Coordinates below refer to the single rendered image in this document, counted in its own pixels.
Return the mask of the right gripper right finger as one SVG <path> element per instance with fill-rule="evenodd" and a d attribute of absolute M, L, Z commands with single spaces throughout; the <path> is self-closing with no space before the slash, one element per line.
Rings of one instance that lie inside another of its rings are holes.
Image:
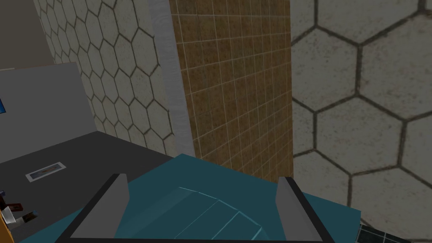
<path fill-rule="evenodd" d="M 287 241 L 334 241 L 292 177 L 279 177 L 275 203 Z"/>

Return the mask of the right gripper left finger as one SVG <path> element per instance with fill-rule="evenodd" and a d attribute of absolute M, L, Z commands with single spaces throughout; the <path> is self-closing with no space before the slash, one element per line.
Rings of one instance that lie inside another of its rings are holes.
<path fill-rule="evenodd" d="M 62 232 L 62 239 L 113 239 L 129 198 L 127 175 L 113 174 Z"/>

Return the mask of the teal blue angular block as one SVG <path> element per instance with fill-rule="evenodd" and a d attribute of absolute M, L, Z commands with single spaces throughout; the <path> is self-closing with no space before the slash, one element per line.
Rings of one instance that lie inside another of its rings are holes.
<path fill-rule="evenodd" d="M 129 202 L 113 239 L 63 240 L 80 210 L 22 243 L 355 243 L 361 212 L 307 193 L 334 241 L 287 241 L 275 203 L 278 179 L 182 154 L 128 183 Z"/>

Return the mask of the small picture in pale frame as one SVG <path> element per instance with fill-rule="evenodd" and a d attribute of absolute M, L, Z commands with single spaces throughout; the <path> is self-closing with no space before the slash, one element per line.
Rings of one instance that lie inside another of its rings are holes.
<path fill-rule="evenodd" d="M 55 164 L 52 164 L 50 166 L 41 168 L 39 170 L 36 170 L 34 172 L 31 172 L 29 174 L 26 174 L 25 177 L 29 180 L 29 182 L 36 181 L 38 179 L 41 179 L 42 177 L 48 176 L 50 174 L 53 174 L 57 171 L 65 169 L 66 166 L 62 164 L 61 162 L 57 162 Z"/>

